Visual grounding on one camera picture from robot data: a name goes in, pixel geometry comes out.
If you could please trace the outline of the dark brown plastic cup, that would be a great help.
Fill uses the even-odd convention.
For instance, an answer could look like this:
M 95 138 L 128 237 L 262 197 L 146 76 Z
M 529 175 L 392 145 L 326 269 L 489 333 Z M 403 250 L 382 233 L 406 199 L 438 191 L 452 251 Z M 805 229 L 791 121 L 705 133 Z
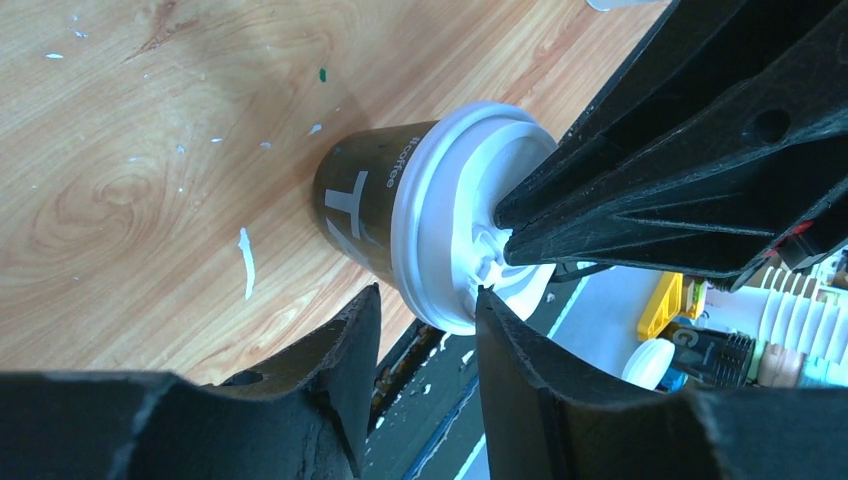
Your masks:
M 341 253 L 395 285 L 393 207 L 403 171 L 434 121 L 361 130 L 332 146 L 314 176 L 316 226 Z

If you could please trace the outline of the white plastic cup lid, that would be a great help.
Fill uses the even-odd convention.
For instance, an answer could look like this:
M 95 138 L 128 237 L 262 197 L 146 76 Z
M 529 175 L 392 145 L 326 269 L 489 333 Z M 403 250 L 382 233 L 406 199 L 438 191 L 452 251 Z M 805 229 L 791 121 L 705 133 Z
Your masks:
M 556 146 L 527 112 L 495 102 L 462 106 L 423 136 L 401 173 L 391 222 L 395 285 L 418 319 L 474 334 L 480 287 L 522 320 L 537 309 L 555 267 L 511 264 L 512 231 L 496 226 L 494 210 Z

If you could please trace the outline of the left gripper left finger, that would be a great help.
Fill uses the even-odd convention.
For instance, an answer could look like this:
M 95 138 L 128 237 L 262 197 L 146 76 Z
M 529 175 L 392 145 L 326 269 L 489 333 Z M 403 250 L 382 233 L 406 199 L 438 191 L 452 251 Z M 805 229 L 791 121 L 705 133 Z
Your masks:
M 377 285 L 218 385 L 170 372 L 1 377 L 5 479 L 357 479 L 381 326 Z

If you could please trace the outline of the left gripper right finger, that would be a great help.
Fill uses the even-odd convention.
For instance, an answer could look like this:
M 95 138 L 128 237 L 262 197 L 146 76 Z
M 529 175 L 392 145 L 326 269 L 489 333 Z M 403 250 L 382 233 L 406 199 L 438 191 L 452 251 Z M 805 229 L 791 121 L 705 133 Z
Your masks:
M 476 355 L 494 479 L 843 479 L 845 389 L 695 388 L 609 375 L 521 321 L 491 290 Z

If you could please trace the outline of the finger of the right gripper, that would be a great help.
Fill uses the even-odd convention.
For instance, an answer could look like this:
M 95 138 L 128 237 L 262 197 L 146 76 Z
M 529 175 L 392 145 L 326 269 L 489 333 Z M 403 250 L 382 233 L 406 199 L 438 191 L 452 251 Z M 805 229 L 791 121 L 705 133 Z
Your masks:
M 512 229 L 513 265 L 593 261 L 730 280 L 847 239 L 847 30 L 755 77 Z
M 786 53 L 835 1 L 673 1 L 563 134 L 497 206 L 519 229 L 682 125 Z

